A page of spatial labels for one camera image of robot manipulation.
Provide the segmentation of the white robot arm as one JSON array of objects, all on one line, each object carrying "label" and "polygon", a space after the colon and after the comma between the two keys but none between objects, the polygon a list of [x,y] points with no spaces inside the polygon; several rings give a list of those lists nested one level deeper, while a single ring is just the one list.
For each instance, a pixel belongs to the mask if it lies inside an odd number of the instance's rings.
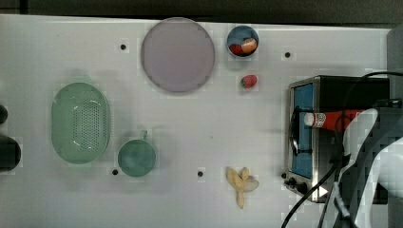
[{"label": "white robot arm", "polygon": [[343,148],[346,163],[333,184],[321,228],[372,228],[376,187],[402,196],[402,110],[361,112],[347,126]]}]

